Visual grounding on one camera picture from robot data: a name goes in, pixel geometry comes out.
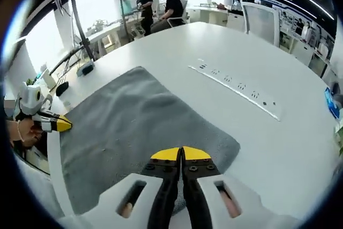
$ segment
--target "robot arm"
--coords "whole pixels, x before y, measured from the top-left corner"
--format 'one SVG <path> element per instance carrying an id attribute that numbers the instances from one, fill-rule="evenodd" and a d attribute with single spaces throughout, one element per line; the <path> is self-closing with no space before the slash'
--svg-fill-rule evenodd
<path id="1" fill-rule="evenodd" d="M 23 82 L 16 99 L 14 120 L 31 118 L 35 125 L 43 131 L 66 131 L 72 128 L 72 123 L 63 115 L 58 115 L 44 107 L 47 101 L 52 103 L 52 96 L 41 93 L 39 85 L 26 85 Z"/>
<path id="2" fill-rule="evenodd" d="M 59 222 L 66 228 L 168 229 L 182 174 L 192 229 L 289 229 L 299 221 L 266 209 L 259 195 L 235 178 L 222 175 L 210 155 L 192 147 L 157 152 L 140 174 L 130 174 L 100 195 L 96 207 Z M 224 190 L 240 214 L 231 217 L 220 192 Z M 122 215 L 127 203 L 129 217 Z"/>

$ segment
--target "white table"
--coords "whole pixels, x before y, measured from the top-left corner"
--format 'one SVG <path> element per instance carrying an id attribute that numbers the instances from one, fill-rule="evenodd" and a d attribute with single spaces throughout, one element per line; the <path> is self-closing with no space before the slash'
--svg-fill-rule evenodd
<path id="1" fill-rule="evenodd" d="M 281 121 L 188 68 L 198 58 L 223 70 L 235 70 L 246 83 L 273 96 L 283 109 Z M 70 88 L 61 99 L 54 98 L 52 111 L 65 113 L 62 101 L 75 107 L 141 65 L 240 143 L 241 150 L 227 173 L 260 194 L 265 207 L 302 219 L 329 185 L 338 147 L 333 142 L 335 120 L 324 98 L 326 85 L 302 63 L 266 41 L 221 26 L 192 23 L 134 41 L 95 64 L 87 76 L 67 78 Z M 48 158 L 57 199 L 70 215 L 57 132 L 49 134 Z M 178 227 L 186 217 L 187 212 L 182 211 L 171 224 Z"/>
<path id="2" fill-rule="evenodd" d="M 130 26 L 132 26 L 134 23 L 138 23 L 142 20 L 142 18 L 129 18 L 126 21 L 126 25 L 129 28 Z M 120 42 L 120 37 L 118 36 L 118 31 L 123 28 L 123 24 L 121 23 L 114 23 L 111 24 L 110 26 L 105 27 L 103 30 L 92 34 L 91 36 L 88 37 L 90 43 L 95 43 L 98 42 L 98 46 L 99 46 L 99 54 L 100 57 L 103 56 L 103 53 L 106 53 L 105 47 L 103 46 L 101 40 L 106 37 L 107 35 L 113 35 L 115 38 L 115 42 L 118 44 L 119 47 L 121 47 L 121 42 Z"/>
<path id="3" fill-rule="evenodd" d="M 205 23 L 226 26 L 228 17 L 227 10 L 207 8 L 205 6 L 188 6 L 186 10 L 190 16 L 191 23 L 194 21 L 203 21 Z"/>

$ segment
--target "power outlet strip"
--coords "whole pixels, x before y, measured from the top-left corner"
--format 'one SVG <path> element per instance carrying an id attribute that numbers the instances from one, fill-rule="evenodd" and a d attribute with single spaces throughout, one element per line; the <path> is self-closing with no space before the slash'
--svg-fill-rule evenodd
<path id="1" fill-rule="evenodd" d="M 239 78 L 232 77 L 230 72 L 208 65 L 201 59 L 196 60 L 194 64 L 189 65 L 188 67 L 216 81 L 217 83 L 220 83 L 226 88 L 229 88 L 270 114 L 276 120 L 281 121 L 281 106 L 263 91 L 253 86 L 249 86 Z"/>

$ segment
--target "gray towel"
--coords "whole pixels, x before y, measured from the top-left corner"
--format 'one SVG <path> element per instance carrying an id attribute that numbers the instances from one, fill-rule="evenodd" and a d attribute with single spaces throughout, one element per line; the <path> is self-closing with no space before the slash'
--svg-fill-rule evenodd
<path id="1" fill-rule="evenodd" d="M 61 160 L 76 214 L 95 207 L 101 193 L 130 173 L 140 173 L 160 150 L 202 149 L 223 173 L 240 149 L 142 67 L 94 92 L 66 117 L 73 128 L 61 133 Z M 182 187 L 180 182 L 174 213 L 185 207 Z"/>

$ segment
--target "black pole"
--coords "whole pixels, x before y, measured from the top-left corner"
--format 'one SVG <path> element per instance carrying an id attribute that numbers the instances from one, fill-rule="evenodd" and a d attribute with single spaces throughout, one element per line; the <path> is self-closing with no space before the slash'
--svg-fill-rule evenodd
<path id="1" fill-rule="evenodd" d="M 92 53 L 92 51 L 90 49 L 90 41 L 85 37 L 84 31 L 82 30 L 82 27 L 81 27 L 79 13 L 77 12 L 75 0 L 71 0 L 71 6 L 73 7 L 73 13 L 74 13 L 74 16 L 75 16 L 75 22 L 76 22 L 77 29 L 79 30 L 79 33 L 80 33 L 80 36 L 81 36 L 82 44 L 85 47 L 85 49 L 87 51 L 87 54 L 90 57 L 90 59 L 95 61 L 93 53 Z"/>
<path id="2" fill-rule="evenodd" d="M 126 37 L 128 38 L 129 42 L 131 42 L 131 37 L 129 36 L 128 27 L 126 25 L 126 20 L 125 20 L 124 7 L 123 7 L 123 2 L 122 2 L 123 0 L 119 0 L 119 1 L 120 1 L 120 8 L 121 8 L 122 19 L 123 19 Z"/>

